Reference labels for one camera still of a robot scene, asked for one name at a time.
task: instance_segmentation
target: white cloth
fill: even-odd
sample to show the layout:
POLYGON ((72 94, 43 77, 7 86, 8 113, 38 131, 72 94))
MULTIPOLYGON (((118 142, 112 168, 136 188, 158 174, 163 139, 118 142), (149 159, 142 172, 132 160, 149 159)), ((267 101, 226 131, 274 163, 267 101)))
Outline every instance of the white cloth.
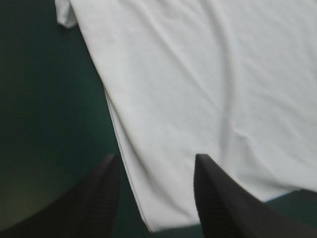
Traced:
POLYGON ((266 201, 317 191, 315 0, 71 0, 150 231, 199 222, 196 153, 266 201))

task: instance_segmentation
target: textured black material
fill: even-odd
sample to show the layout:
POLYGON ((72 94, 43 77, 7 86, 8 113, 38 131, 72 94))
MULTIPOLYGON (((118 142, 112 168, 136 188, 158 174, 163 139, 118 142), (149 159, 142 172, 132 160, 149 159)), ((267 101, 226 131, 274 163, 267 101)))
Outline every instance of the textured black material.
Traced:
POLYGON ((110 237, 119 200, 118 156, 109 155, 72 190, 0 238, 110 237))
POLYGON ((194 190, 206 238, 317 238, 317 230, 250 195, 208 155, 196 156, 194 190))

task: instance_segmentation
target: white fabric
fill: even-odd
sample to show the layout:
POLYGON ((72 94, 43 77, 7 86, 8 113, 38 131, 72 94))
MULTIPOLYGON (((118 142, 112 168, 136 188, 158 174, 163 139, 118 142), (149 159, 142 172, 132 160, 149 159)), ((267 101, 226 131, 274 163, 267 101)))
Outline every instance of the white fabric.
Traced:
POLYGON ((317 1, 71 0, 149 230, 199 222, 194 157, 317 191, 317 1))
POLYGON ((55 0, 55 6, 58 24, 66 28, 71 28, 77 24, 77 19, 69 0, 55 0))

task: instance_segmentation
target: dark green surface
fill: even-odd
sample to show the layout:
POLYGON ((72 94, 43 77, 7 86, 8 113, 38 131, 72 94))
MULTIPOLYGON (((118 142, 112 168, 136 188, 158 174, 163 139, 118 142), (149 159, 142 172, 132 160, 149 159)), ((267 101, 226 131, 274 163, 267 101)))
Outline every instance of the dark green surface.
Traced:
MULTIPOLYGON (((0 1, 0 229, 61 196, 118 153, 103 86, 79 28, 56 24, 53 0, 0 1)), ((113 238, 200 238, 199 226, 150 234, 121 166, 113 238)), ((317 196, 270 202, 317 227, 317 196)))

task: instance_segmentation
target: green floor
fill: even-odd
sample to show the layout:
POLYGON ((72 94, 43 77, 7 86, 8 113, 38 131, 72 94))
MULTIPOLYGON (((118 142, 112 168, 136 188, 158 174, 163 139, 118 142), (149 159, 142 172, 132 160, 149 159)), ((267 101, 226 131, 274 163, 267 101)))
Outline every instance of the green floor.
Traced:
MULTIPOLYGON (((79 28, 56 24, 53 0, 0 1, 0 230, 65 193, 118 153, 103 86, 79 28)), ((199 238, 199 226, 150 234, 121 166, 113 238, 199 238)), ((317 195, 270 202, 317 227, 317 195)))

